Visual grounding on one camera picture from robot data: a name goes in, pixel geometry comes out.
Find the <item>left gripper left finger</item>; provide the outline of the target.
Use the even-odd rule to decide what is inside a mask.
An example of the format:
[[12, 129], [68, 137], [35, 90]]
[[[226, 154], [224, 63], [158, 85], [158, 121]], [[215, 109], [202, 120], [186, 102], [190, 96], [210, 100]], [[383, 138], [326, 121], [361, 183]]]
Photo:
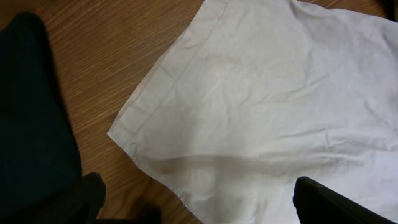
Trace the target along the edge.
[[69, 188], [1, 219], [1, 223], [94, 223], [106, 197], [99, 173], [83, 176]]

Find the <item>beige khaki shorts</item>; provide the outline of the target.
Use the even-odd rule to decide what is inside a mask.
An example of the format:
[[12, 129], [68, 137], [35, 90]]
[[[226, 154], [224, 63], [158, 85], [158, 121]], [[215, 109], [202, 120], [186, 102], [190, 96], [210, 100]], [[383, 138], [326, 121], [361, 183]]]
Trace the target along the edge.
[[397, 23], [205, 1], [108, 136], [203, 223], [297, 223], [307, 176], [397, 220]]

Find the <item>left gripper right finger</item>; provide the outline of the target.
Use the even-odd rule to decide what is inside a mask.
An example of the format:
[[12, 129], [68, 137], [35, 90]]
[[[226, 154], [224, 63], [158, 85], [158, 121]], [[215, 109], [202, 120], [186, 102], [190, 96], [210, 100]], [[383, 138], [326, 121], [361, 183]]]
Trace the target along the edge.
[[301, 224], [394, 224], [306, 176], [296, 180], [293, 205]]

